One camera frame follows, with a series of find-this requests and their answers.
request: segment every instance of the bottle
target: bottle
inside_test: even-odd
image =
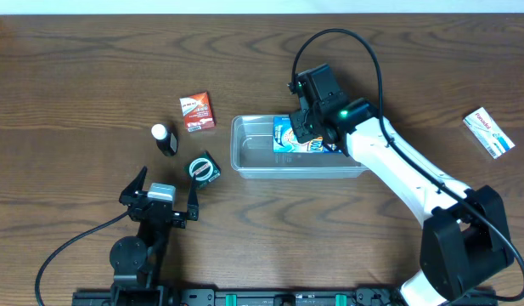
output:
[[[163,124],[155,124],[152,127],[152,136],[156,139],[156,144],[161,153],[165,156],[174,156],[177,154],[177,137],[168,131]]]

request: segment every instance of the black clamp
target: black clamp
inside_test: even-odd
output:
[[[372,117],[378,110],[365,98],[350,100],[327,65],[304,71],[289,83],[292,94],[297,94],[301,109],[289,114],[294,135],[300,144],[322,137],[323,146],[331,145],[346,156],[347,134]]]
[[[115,270],[112,290],[115,301],[139,290],[149,295],[161,291],[154,284],[158,281],[171,228],[184,229],[187,220],[197,221],[200,215],[195,176],[190,185],[188,210],[179,212],[173,210],[174,186],[152,184],[150,191],[143,191],[146,173],[147,168],[143,167],[119,198],[128,207],[132,221],[140,225],[136,236],[120,239],[110,250],[110,264]]]

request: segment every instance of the product box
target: product box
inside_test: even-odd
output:
[[[220,177],[220,167],[214,162],[208,152],[194,159],[184,171],[197,181],[197,189],[200,190],[209,183]]]
[[[297,142],[289,117],[276,116],[273,120],[273,152],[275,153],[341,153],[336,146],[331,145],[328,150],[322,146],[322,137],[307,141],[305,144]]]
[[[188,132],[200,131],[215,126],[207,93],[181,98],[180,105],[183,108],[184,125]]]
[[[494,159],[515,146],[483,107],[464,118],[464,123]]]

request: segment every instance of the green clip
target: green clip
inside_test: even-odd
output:
[[[336,294],[335,295],[335,306],[347,306],[347,296],[344,294]]]
[[[237,296],[234,294],[227,294],[226,306],[237,306]]]

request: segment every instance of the white cap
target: white cap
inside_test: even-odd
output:
[[[163,126],[163,124],[155,124],[152,127],[152,136],[154,136],[155,139],[163,140],[167,137],[167,129]]]

